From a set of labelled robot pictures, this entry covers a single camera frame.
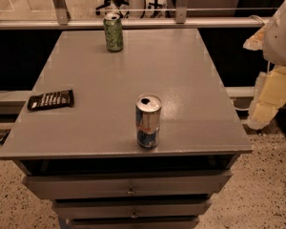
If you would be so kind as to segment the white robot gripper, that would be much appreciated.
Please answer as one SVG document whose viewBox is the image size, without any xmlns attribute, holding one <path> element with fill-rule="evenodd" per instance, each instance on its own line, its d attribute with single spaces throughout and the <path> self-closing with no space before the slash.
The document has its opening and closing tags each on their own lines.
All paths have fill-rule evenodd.
<svg viewBox="0 0 286 229">
<path fill-rule="evenodd" d="M 244 42 L 243 48 L 263 50 L 264 58 L 276 64 L 269 73 L 260 73 L 255 82 L 247 125 L 260 130 L 269 125 L 278 110 L 286 104 L 286 0 L 266 27 L 260 28 Z"/>
</svg>

